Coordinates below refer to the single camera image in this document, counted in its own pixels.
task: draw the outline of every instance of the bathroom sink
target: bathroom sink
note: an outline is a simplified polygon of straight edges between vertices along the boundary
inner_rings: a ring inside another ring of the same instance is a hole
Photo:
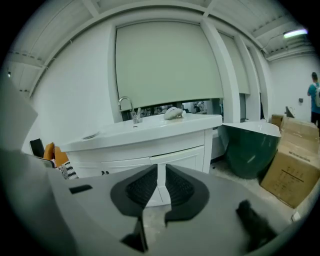
[[[93,134],[68,144],[60,145],[64,152],[114,147],[132,143],[193,133],[222,125],[217,114],[198,115],[184,113],[183,118],[164,120],[164,115],[143,117],[142,122],[123,121],[102,127]]]

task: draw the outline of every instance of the white roller blind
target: white roller blind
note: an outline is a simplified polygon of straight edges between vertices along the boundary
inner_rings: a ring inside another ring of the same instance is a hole
[[[116,34],[119,97],[134,108],[178,101],[222,98],[216,59],[202,29],[155,21],[119,28]],[[123,101],[122,110],[128,110]]]
[[[240,51],[236,45],[235,40],[222,33],[220,33],[220,36],[222,37],[226,49],[228,50],[229,55],[231,57],[236,75],[236,80],[238,82],[239,93],[250,94],[247,71],[245,69],[244,61],[241,57]]]

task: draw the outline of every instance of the person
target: person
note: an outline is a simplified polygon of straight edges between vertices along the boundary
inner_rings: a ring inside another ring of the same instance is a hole
[[[315,125],[317,123],[317,126],[320,129],[320,107],[318,107],[316,104],[316,91],[320,85],[316,72],[312,72],[311,77],[313,84],[311,84],[308,89],[308,96],[311,97],[311,123],[314,123]]]

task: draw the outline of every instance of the green bathtub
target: green bathtub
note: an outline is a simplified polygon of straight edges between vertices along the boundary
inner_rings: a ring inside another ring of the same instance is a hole
[[[234,174],[244,179],[264,175],[277,152],[279,128],[261,121],[224,123],[223,127],[228,138],[225,158]]]

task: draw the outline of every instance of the concrete floor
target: concrete floor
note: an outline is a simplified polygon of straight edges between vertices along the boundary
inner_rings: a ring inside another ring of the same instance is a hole
[[[298,212],[301,217],[307,215],[312,209],[313,204],[317,200],[320,193],[320,180],[318,180],[316,186],[314,186],[309,196],[296,209],[292,209],[282,201],[278,200],[273,194],[262,188],[257,179],[243,179],[234,175],[224,160],[211,164],[209,174],[243,185],[249,191],[253,192],[262,200],[267,202],[272,208],[276,209],[276,211],[278,211],[278,213],[282,215],[283,218],[289,223],[292,222],[292,216],[296,212]],[[165,214],[170,210],[171,205],[147,207],[144,209],[143,226],[149,247],[166,229],[164,218]]]

